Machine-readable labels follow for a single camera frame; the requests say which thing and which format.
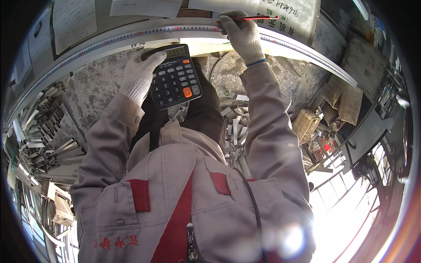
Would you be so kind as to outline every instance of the calculator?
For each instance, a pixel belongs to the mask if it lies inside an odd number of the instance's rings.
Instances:
[[[143,54],[142,61],[159,51],[165,51],[167,58],[153,72],[149,92],[155,107],[164,110],[202,96],[189,47],[177,44],[156,48]]]

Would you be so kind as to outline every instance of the dark pants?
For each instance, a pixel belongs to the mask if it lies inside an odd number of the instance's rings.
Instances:
[[[215,88],[203,75],[200,64],[197,63],[195,58],[192,61],[203,94],[200,98],[190,101],[186,119],[180,123],[180,126],[206,134],[217,142],[221,146],[222,151],[224,151],[225,126],[224,118],[219,112],[218,95]],[[148,132],[150,132],[149,150],[153,151],[156,149],[158,147],[160,129],[169,120],[168,110],[157,110],[149,93],[142,104],[142,109],[145,111],[145,115],[139,123],[139,130],[130,143],[130,151],[136,142]]]

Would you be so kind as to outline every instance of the sleeve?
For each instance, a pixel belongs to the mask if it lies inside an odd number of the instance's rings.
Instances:
[[[242,80],[249,97],[245,152],[251,175],[256,179],[275,177],[284,196],[312,218],[302,153],[287,114],[290,98],[280,92],[267,62],[250,66]]]
[[[70,187],[76,209],[94,202],[105,187],[123,178],[128,148],[143,115],[135,102],[117,93],[86,133],[88,152],[77,169],[76,182]]]

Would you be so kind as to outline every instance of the calculator keypad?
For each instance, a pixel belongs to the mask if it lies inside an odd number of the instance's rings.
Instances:
[[[197,78],[190,60],[184,60],[182,66],[155,71],[151,83],[151,95],[159,108],[169,106],[196,98],[200,88],[196,85]]]

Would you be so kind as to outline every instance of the concrete floor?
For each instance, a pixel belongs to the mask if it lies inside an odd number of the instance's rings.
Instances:
[[[337,64],[342,60],[345,50],[321,25],[316,27],[312,46]],[[320,80],[330,75],[326,70],[305,61],[269,56],[267,62],[272,66],[280,90],[292,100],[289,113],[293,115],[308,104]],[[60,145],[73,137],[87,149],[85,134],[99,120],[119,90],[126,63],[126,53],[119,52],[73,71],[73,76],[64,82],[66,92],[62,95],[62,108],[65,117],[61,122],[62,128],[50,144]],[[221,100],[229,98],[233,91],[244,92],[238,76],[246,67],[235,51],[225,53],[222,58],[210,56],[201,59],[201,65],[202,72],[214,85]]]

